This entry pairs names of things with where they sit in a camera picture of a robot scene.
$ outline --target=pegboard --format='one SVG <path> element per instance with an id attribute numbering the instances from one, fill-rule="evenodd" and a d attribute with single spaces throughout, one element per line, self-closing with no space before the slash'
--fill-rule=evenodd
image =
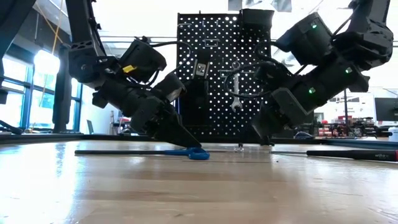
<path id="1" fill-rule="evenodd" d="M 241 99 L 242 110 L 234 112 L 231 108 L 234 98 L 225 91 L 225 72 L 220 70 L 232 70 L 234 62 L 239 62 L 240 66 L 258 63 L 254 48 L 262 40 L 270 41 L 269 30 L 262 27 L 242 27 L 239 14 L 179 14 L 177 27 L 177 40 L 190 44 L 195 56 L 195 50 L 200 48 L 208 47 L 211 50 L 207 76 L 210 106 L 208 119 L 203 126 L 187 126 L 187 129 L 199 141 L 228 141 L 239 138 L 240 132 L 248 127 L 250 120 L 258 113 L 260 102 L 255 99 Z M 264 53 L 270 55 L 271 50 L 264 48 Z M 177 47 L 177 65 L 186 60 L 187 54 L 186 47 Z M 194 62 L 194 57 L 190 58 L 177 71 L 183 82 L 192 79 Z M 240 93 L 256 94 L 262 91 L 254 80 L 253 71 L 246 70 L 239 74 Z M 233 88 L 232 79 L 229 86 Z"/>

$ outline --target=table surface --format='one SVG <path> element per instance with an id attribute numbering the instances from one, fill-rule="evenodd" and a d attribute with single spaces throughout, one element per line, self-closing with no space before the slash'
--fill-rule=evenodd
<path id="1" fill-rule="evenodd" d="M 75 156 L 175 149 L 159 142 L 0 146 L 0 223 L 398 223 L 398 166 L 205 144 L 178 156 Z M 347 149 L 276 145 L 278 151 Z"/>

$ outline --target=window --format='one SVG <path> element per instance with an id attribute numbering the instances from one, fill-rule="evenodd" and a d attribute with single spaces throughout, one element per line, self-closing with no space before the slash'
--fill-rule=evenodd
<path id="1" fill-rule="evenodd" d="M 7 103 L 5 105 L 0 104 L 0 119 L 14 127 L 20 127 L 23 104 L 24 95 L 10 91 Z"/>
<path id="2" fill-rule="evenodd" d="M 0 119 L 21 128 L 52 129 L 59 59 L 41 50 L 34 65 L 8 55 L 2 61 L 5 71 L 2 86 L 9 90 L 9 94 L 7 104 L 0 105 Z M 72 79 L 69 130 L 78 131 L 79 128 L 81 86 Z"/>

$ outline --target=wooden table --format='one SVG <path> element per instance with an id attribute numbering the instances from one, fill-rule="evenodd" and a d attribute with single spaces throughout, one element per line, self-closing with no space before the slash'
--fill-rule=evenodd
<path id="1" fill-rule="evenodd" d="M 398 223 L 398 166 L 205 144 L 209 161 L 75 156 L 148 142 L 0 146 L 0 223 Z M 276 145 L 275 150 L 336 149 Z"/>

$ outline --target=window frame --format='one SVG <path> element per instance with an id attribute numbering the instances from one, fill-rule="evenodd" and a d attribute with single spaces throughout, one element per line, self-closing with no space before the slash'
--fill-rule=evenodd
<path id="1" fill-rule="evenodd" d="M 33 91 L 37 90 L 37 91 L 41 91 L 43 92 L 44 89 L 44 93 L 50 94 L 50 95 L 55 95 L 55 91 L 54 90 L 49 90 L 47 88 L 41 87 L 41 86 L 37 86 L 33 84 L 33 76 L 35 73 L 35 66 L 32 62 L 26 62 L 23 61 L 17 57 L 11 56 L 6 54 L 4 56 L 4 58 L 8 59 L 8 60 L 13 60 L 15 62 L 18 63 L 22 63 L 24 65 L 26 65 L 27 70 L 26 70 L 26 79 L 25 81 L 20 81 L 20 80 L 16 80 L 14 78 L 10 78 L 10 77 L 4 77 L 4 81 L 5 82 L 9 82 L 9 83 L 13 83 L 15 85 L 19 85 L 19 86 L 23 86 L 25 88 L 25 91 L 19 91 L 19 90 L 15 90 L 15 89 L 9 89 L 9 91 L 13 91 L 16 93 L 21 93 L 24 95 L 24 101 L 22 104 L 22 111 L 21 111 L 21 126 L 20 128 L 23 129 L 27 129 L 30 128 L 29 126 L 29 120 L 30 120 L 30 111 L 32 108 L 32 95 L 33 95 Z M 73 129 L 69 129 L 69 131 L 79 131 L 80 128 L 80 111 L 81 111 L 81 95 L 82 95 L 82 89 L 83 89 L 83 84 L 79 83 L 78 84 L 78 88 L 77 88 L 77 97 L 71 96 L 71 100 L 75 101 L 75 108 L 74 108 L 74 119 L 73 121 L 69 121 L 69 122 L 73 122 Z M 43 128 L 35 128 L 38 130 L 51 130 L 51 129 L 43 129 Z"/>

